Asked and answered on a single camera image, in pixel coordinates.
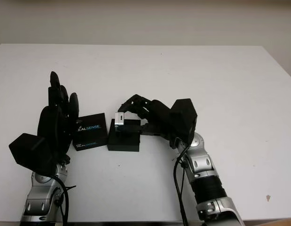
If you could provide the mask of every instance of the white tabletop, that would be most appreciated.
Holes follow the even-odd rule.
[[[9,151],[37,133],[50,72],[79,98],[80,116],[114,112],[133,94],[171,107],[191,98],[197,132],[243,219],[291,217],[291,77],[262,47],[0,46],[0,221],[19,221],[31,171]],[[69,221],[178,221],[177,153],[142,136],[140,152],[68,152]],[[186,183],[183,201],[197,220]]]

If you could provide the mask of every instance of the realsense camera box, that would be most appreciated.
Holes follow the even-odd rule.
[[[108,134],[104,113],[79,117],[73,133],[73,146],[77,151],[107,144]]]

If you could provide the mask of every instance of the wire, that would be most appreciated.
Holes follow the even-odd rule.
[[[183,193],[184,178],[185,178],[185,167],[183,166],[183,176],[182,176],[182,185],[181,185],[181,193],[180,193],[181,198],[182,198],[182,193]]]
[[[53,180],[55,180],[57,183],[60,184],[60,186],[63,189],[63,193],[65,195],[65,214],[63,214],[62,208],[60,210],[62,211],[62,218],[63,218],[63,226],[67,226],[68,224],[68,213],[69,213],[69,196],[67,192],[67,187],[65,184],[62,182],[62,180],[58,177],[51,177]]]
[[[177,190],[177,194],[178,194],[178,198],[179,198],[179,203],[180,203],[180,211],[181,211],[181,216],[182,216],[182,220],[183,220],[183,225],[184,226],[188,226],[188,220],[186,217],[186,213],[185,213],[185,209],[184,209],[184,205],[183,205],[183,201],[182,201],[182,195],[179,189],[179,185],[178,185],[178,181],[177,181],[177,167],[178,164],[180,163],[182,157],[184,156],[184,154],[187,152],[187,150],[189,149],[190,145],[187,146],[179,155],[179,157],[177,158],[177,161],[174,164],[174,168],[173,168],[173,180],[174,180],[174,185],[175,188]]]
[[[75,186],[71,186],[71,187],[66,187],[66,189],[67,189],[67,191],[69,191],[70,189],[72,189],[74,187],[76,187],[76,185]],[[61,215],[64,218],[64,212],[63,212],[63,207],[62,207],[63,201],[64,201],[64,191],[61,194],[60,203],[59,203]]]

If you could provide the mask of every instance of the silver robotic arm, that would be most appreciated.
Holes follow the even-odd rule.
[[[186,144],[180,142],[182,153]],[[231,198],[222,188],[216,168],[204,148],[204,140],[194,133],[190,147],[183,156],[188,181],[195,193],[197,213],[207,226],[244,226]]]
[[[55,176],[64,183],[67,178],[66,167],[57,164]],[[35,172],[31,175],[31,182],[21,222],[55,222],[63,200],[63,189],[56,180]]]
[[[16,163],[33,171],[32,187],[21,217],[23,224],[34,223],[27,225],[56,222],[57,210],[62,211],[64,197],[64,226],[68,220],[67,190],[71,187],[64,185],[67,177],[65,165],[70,163],[66,153],[79,116],[79,103],[76,93],[68,98],[67,90],[60,85],[55,72],[50,74],[50,84],[48,106],[41,112],[37,135],[23,133],[9,145]]]
[[[143,126],[125,125],[124,112],[136,113],[147,119]],[[244,226],[231,198],[221,185],[216,168],[204,148],[204,140],[195,133],[197,113],[190,99],[176,100],[168,108],[157,100],[134,95],[115,114],[117,132],[139,132],[141,135],[161,136],[177,148],[180,156],[174,167],[174,180],[180,201],[183,223],[188,225],[180,191],[176,181],[176,167],[183,161],[189,183],[195,193],[197,214],[204,226]]]

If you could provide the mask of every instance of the white wall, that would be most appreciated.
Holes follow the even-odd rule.
[[[1,43],[262,45],[291,75],[291,1],[0,0]]]

